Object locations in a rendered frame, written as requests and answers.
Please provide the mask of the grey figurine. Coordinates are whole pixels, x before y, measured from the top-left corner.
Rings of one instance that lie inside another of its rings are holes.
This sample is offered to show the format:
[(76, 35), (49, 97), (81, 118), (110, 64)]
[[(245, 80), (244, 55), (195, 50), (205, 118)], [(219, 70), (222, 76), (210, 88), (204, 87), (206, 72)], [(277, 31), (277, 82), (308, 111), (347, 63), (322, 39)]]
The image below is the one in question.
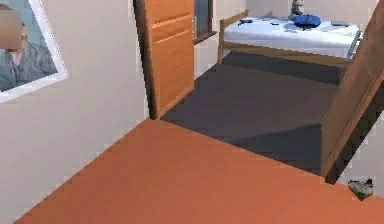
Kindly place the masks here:
[(288, 15), (290, 20), (302, 15), (304, 13), (304, 0), (292, 0), (291, 11)]

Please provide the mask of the small grey-green lump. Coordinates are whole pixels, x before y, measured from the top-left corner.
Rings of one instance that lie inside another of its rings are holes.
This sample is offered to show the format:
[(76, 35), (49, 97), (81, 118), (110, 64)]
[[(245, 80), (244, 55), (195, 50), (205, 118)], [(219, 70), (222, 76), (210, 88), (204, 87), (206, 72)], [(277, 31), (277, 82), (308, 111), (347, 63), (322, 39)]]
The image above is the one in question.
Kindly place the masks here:
[(373, 194), (373, 180), (367, 179), (365, 182), (350, 180), (348, 188), (360, 201), (363, 201)]

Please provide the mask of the orange wooden room door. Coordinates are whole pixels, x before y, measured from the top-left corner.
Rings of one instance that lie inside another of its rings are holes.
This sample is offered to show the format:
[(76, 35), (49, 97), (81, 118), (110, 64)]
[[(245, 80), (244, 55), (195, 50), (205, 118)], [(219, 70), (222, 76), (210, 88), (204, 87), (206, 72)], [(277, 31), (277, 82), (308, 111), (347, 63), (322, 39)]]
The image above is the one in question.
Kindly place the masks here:
[(149, 114), (159, 119), (194, 89), (194, 1), (133, 3)]

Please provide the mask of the dark framed window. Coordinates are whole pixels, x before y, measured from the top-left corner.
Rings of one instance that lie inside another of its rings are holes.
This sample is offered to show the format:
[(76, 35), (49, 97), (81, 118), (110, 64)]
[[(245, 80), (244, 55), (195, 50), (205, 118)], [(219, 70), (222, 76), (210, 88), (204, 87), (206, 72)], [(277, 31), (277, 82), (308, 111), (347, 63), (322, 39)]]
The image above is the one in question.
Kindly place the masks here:
[(212, 28), (212, 19), (213, 0), (194, 0), (194, 44), (198, 44), (216, 34)]

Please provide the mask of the white framed portrait picture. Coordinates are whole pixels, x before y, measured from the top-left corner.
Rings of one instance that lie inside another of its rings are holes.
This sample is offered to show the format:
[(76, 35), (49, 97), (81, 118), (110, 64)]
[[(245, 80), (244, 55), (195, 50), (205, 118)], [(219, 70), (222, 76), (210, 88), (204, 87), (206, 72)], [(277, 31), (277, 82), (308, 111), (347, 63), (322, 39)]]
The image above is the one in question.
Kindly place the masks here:
[(0, 0), (0, 104), (69, 76), (41, 0)]

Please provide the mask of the blue round bag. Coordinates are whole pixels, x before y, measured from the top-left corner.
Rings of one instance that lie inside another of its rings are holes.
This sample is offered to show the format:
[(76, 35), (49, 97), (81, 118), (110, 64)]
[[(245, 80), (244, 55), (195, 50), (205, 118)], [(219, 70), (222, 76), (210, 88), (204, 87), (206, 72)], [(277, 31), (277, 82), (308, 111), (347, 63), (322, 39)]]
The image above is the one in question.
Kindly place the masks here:
[(316, 28), (321, 24), (321, 19), (318, 16), (306, 14), (297, 16), (293, 23), (295, 26), (302, 29), (312, 29)]

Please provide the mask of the wooden bed with white mattress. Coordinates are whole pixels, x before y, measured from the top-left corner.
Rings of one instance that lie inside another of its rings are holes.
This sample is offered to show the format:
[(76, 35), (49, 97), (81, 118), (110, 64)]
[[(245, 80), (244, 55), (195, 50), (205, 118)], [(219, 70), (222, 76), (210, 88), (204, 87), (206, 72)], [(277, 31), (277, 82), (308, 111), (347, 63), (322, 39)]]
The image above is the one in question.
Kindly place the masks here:
[[(238, 26), (241, 19), (253, 23)], [(245, 10), (220, 21), (217, 63), (229, 50), (344, 68), (363, 36), (357, 25), (349, 24), (332, 26), (325, 21), (303, 30), (285, 18), (250, 17)]]

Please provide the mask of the brown wooden door frame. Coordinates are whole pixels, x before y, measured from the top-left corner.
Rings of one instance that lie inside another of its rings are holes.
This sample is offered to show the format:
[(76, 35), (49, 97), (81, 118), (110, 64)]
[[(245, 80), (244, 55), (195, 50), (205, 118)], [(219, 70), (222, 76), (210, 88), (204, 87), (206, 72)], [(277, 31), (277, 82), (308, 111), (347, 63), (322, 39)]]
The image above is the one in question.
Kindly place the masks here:
[(334, 184), (340, 154), (384, 81), (384, 0), (379, 0), (321, 124), (321, 175)]

